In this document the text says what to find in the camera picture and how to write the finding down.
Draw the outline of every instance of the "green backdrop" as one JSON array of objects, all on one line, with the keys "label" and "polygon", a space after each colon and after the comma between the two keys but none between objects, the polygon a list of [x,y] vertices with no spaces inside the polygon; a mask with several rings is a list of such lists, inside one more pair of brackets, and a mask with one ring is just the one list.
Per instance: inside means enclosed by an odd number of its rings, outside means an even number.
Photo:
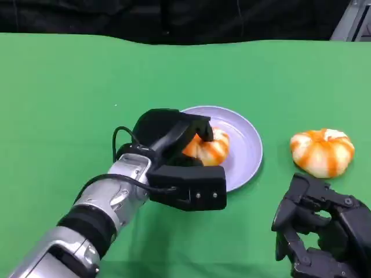
[{"label": "green backdrop", "polygon": [[0,35],[0,276],[69,210],[89,178],[106,173],[116,126],[133,127],[150,108],[219,105],[260,133],[258,176],[231,193],[223,211],[146,203],[104,258],[100,277],[289,277],[289,262],[275,262],[270,227],[297,171],[294,133],[346,132],[355,159],[333,188],[371,205],[369,53],[366,43],[189,47]]}]

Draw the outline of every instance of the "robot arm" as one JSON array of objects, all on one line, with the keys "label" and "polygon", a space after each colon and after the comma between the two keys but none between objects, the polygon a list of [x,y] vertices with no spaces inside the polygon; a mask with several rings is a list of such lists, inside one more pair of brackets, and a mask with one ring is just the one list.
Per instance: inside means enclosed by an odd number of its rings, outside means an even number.
[{"label": "robot arm", "polygon": [[[321,210],[331,217],[316,214]],[[277,232],[276,260],[289,257],[292,277],[371,277],[371,211],[319,179],[294,175],[272,230]],[[305,249],[297,234],[310,232],[318,234],[320,250]]]},{"label": "robot arm", "polygon": [[196,133],[213,140],[209,120],[177,110],[150,110],[138,120],[133,142],[116,153],[117,129],[108,173],[83,187],[71,210],[10,278],[96,277],[110,245],[148,199],[185,211],[225,208],[223,168],[200,167],[200,161],[181,154]]}]

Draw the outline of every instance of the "plate rim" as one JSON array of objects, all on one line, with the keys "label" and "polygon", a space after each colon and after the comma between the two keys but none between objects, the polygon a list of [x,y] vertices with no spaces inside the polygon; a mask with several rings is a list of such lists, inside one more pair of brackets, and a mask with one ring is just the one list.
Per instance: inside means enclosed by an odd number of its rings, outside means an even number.
[{"label": "plate rim", "polygon": [[220,106],[214,106],[214,105],[197,105],[197,106],[188,107],[186,109],[183,109],[183,110],[181,110],[181,112],[186,113],[187,111],[189,111],[191,109],[197,109],[197,108],[217,108],[217,109],[228,111],[228,112],[230,112],[232,114],[235,114],[235,115],[241,117],[243,120],[245,120],[253,128],[253,130],[254,130],[257,138],[259,139],[259,143],[260,143],[260,157],[259,157],[259,162],[258,162],[256,168],[254,169],[253,173],[250,175],[250,177],[243,184],[241,184],[240,186],[238,186],[236,188],[233,188],[233,189],[231,189],[230,191],[227,191],[227,192],[231,192],[233,190],[236,190],[236,189],[244,186],[246,183],[248,183],[256,175],[256,173],[258,172],[258,170],[260,168],[261,162],[263,161],[263,142],[261,140],[261,137],[260,137],[259,132],[257,132],[257,130],[254,127],[254,125],[249,120],[247,120],[244,116],[242,116],[241,114],[239,114],[239,113],[237,113],[237,112],[235,112],[233,110],[230,110],[228,108],[224,108],[224,107],[220,107]]}]

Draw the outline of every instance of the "black curtain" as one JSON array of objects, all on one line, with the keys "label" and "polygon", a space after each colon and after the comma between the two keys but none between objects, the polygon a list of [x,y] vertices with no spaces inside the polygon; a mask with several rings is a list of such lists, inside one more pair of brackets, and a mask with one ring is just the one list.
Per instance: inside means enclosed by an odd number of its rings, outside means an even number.
[{"label": "black curtain", "polygon": [[328,40],[348,0],[0,0],[0,32],[193,45]]}]

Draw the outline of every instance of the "plate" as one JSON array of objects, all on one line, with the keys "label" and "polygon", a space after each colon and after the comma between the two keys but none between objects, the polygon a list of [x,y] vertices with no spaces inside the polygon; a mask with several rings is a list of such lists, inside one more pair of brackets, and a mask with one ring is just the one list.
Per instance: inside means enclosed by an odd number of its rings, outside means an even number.
[{"label": "plate", "polygon": [[223,129],[230,137],[230,153],[221,164],[227,179],[227,192],[247,183],[263,159],[263,144],[255,127],[240,114],[217,106],[197,106],[183,110],[188,114],[211,117],[210,125]]}]

